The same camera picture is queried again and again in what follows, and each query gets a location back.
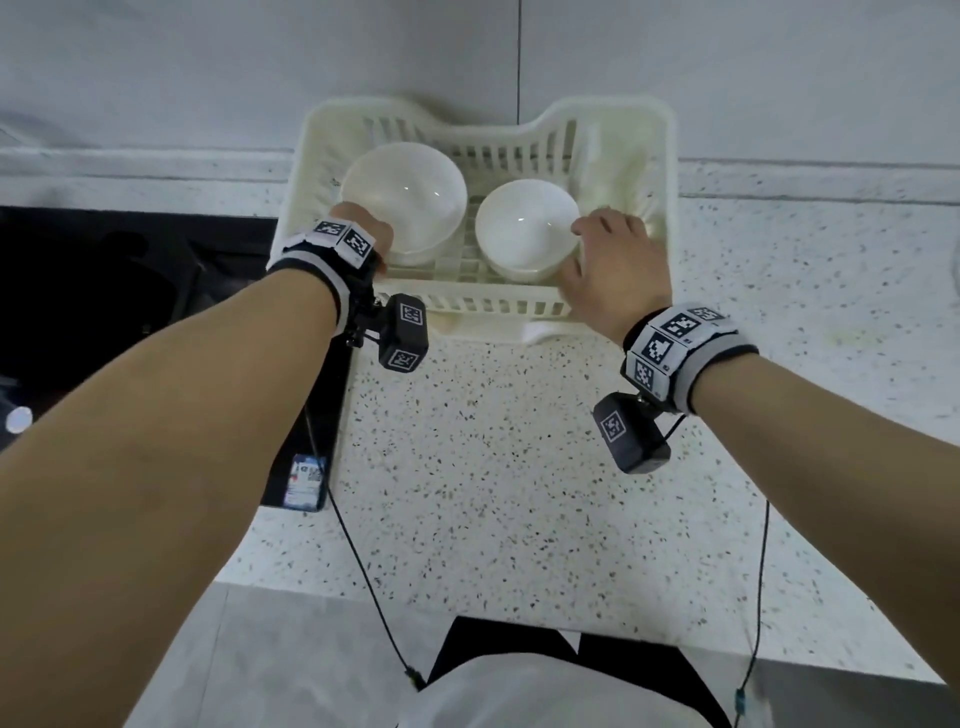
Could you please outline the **person's left hand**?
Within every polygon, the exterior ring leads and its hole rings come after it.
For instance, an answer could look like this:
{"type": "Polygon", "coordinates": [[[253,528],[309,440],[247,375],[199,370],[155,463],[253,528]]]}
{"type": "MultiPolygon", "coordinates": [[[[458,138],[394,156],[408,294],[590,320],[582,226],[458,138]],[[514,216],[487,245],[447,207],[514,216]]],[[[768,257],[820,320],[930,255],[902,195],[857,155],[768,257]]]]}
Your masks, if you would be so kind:
{"type": "Polygon", "coordinates": [[[330,207],[328,214],[330,217],[355,223],[371,235],[374,240],[374,249],[380,258],[375,278],[383,278],[387,272],[387,257],[394,243],[392,226],[378,219],[364,206],[351,201],[341,201],[334,204],[330,207]]]}

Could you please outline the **person's right hand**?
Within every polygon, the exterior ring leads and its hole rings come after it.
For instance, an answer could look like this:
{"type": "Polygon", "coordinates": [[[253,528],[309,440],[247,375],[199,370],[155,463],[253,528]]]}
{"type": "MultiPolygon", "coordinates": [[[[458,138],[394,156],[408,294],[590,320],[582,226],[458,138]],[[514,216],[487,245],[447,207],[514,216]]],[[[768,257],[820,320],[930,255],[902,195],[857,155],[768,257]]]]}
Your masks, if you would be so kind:
{"type": "Polygon", "coordinates": [[[590,309],[572,315],[621,346],[637,323],[672,304],[666,245],[649,236],[640,217],[598,208],[571,226],[580,238],[579,258],[591,279],[590,309]]]}

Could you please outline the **small white bowl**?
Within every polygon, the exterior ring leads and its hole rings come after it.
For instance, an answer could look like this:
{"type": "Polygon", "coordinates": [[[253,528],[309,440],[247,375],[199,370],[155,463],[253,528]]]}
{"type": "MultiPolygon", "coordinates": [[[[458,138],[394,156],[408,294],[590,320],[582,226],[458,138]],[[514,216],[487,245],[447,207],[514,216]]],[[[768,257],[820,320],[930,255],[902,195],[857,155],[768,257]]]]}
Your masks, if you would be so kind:
{"type": "Polygon", "coordinates": [[[509,282],[538,285],[579,253],[572,231],[576,200],[550,181],[521,178],[490,192],[475,217],[475,237],[489,267],[509,282]]]}

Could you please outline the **large white bowl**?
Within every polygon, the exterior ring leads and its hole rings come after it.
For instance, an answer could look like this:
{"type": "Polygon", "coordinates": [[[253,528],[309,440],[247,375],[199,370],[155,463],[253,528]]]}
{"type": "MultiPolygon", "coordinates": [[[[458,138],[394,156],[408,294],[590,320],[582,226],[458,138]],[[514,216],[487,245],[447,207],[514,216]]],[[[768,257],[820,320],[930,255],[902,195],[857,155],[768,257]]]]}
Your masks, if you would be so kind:
{"type": "Polygon", "coordinates": [[[390,266],[437,261],[463,223],[469,194],[447,155],[416,142],[392,142],[359,156],[345,173],[341,201],[389,224],[390,266]]]}

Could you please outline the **person's left forearm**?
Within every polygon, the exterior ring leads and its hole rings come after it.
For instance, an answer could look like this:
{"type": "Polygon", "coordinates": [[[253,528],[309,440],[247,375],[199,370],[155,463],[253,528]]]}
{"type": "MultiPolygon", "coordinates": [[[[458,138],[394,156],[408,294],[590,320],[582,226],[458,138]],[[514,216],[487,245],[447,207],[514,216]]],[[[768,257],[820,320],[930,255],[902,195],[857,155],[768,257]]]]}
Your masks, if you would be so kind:
{"type": "Polygon", "coordinates": [[[123,728],[248,532],[336,322],[326,284],[271,273],[0,454],[0,728],[123,728]]]}

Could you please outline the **person's right forearm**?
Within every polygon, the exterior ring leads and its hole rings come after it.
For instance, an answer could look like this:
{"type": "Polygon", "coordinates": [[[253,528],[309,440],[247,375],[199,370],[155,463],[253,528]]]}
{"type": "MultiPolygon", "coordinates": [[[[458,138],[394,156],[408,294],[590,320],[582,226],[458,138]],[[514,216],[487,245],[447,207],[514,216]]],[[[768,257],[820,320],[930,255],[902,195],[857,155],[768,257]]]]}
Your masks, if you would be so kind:
{"type": "Polygon", "coordinates": [[[706,368],[692,407],[786,522],[960,698],[960,446],[757,354],[706,368]]]}

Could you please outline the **right wristband with markers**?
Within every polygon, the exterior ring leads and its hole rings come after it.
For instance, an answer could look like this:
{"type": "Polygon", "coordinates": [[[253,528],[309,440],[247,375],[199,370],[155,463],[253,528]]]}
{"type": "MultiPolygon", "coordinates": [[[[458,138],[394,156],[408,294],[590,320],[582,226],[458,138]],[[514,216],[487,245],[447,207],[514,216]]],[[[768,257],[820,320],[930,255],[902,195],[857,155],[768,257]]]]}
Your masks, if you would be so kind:
{"type": "Polygon", "coordinates": [[[730,317],[690,302],[648,316],[631,330],[621,376],[657,410],[695,416],[692,392],[702,373],[758,353],[730,317]]]}

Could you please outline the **wristband with markers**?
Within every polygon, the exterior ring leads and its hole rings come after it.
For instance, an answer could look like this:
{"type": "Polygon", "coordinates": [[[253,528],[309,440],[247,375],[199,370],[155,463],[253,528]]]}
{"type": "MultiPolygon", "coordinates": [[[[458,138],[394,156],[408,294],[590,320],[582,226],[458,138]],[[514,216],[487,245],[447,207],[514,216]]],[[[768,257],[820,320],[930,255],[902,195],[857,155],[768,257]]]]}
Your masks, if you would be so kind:
{"type": "Polygon", "coordinates": [[[631,330],[621,376],[657,410],[695,416],[692,392],[702,373],[758,353],[730,317],[690,302],[648,316],[631,330]]]}
{"type": "Polygon", "coordinates": [[[323,217],[306,231],[273,243],[266,275],[298,270],[331,291],[336,336],[354,337],[358,321],[374,304],[374,280],[383,262],[377,239],[359,223],[323,217]]]}

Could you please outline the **white plastic dish rack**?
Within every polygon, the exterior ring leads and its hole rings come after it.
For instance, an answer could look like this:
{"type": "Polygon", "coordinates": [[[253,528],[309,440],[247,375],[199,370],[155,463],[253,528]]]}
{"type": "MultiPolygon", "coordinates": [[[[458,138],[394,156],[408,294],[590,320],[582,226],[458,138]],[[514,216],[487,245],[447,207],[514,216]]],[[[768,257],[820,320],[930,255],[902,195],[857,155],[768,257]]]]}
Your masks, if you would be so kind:
{"type": "Polygon", "coordinates": [[[567,97],[514,126],[455,125],[398,97],[325,101],[303,122],[271,252],[346,199],[349,169],[363,154],[397,142],[438,150],[465,183],[466,210],[438,258],[390,265],[375,283],[382,302],[395,294],[421,300],[432,334],[513,345],[591,335],[554,282],[510,282],[483,259],[476,213],[514,180],[563,188],[582,213],[610,207],[640,217],[677,258],[678,127],[673,110],[650,96],[567,97]]]}

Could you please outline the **left wristband with markers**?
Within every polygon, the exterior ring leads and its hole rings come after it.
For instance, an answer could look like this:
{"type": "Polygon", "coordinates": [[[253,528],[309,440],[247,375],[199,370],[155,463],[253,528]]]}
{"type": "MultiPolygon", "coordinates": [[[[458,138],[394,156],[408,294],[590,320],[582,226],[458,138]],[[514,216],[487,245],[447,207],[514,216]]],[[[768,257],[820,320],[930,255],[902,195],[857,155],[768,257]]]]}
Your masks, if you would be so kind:
{"type": "Polygon", "coordinates": [[[331,291],[336,336],[354,337],[358,321],[374,304],[374,280],[383,262],[377,239],[359,223],[323,217],[306,231],[273,243],[266,275],[298,270],[331,291]]]}

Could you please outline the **blue white sticker label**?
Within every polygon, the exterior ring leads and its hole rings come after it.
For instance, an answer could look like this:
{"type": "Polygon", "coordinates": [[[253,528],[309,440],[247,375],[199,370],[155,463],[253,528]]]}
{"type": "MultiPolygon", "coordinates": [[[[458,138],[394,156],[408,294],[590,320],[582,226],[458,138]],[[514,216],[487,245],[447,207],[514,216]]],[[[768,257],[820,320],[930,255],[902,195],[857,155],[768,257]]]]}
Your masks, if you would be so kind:
{"type": "Polygon", "coordinates": [[[326,456],[295,454],[284,486],[282,507],[304,513],[323,510],[328,497],[328,470],[326,456]]]}

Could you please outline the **person's white shirt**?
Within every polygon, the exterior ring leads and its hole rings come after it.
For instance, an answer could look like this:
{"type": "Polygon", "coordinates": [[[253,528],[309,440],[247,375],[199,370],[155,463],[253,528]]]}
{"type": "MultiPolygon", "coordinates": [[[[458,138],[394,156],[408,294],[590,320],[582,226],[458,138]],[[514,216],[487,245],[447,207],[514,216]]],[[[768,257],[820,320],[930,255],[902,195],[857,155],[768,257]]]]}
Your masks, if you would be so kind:
{"type": "Polygon", "coordinates": [[[398,728],[711,728],[693,708],[533,653],[482,656],[411,700],[398,728]]]}

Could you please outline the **black cooktop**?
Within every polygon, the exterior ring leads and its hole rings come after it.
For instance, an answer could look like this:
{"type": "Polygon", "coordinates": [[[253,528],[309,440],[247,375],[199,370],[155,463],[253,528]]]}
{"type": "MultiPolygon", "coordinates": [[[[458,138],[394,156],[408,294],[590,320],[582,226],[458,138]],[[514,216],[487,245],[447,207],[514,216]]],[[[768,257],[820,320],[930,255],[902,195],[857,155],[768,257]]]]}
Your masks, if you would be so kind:
{"type": "Polygon", "coordinates": [[[175,289],[125,255],[5,246],[0,375],[38,416],[0,435],[0,514],[68,520],[172,503],[282,507],[294,455],[328,459],[348,355],[330,289],[266,274],[170,322],[175,289]]]}

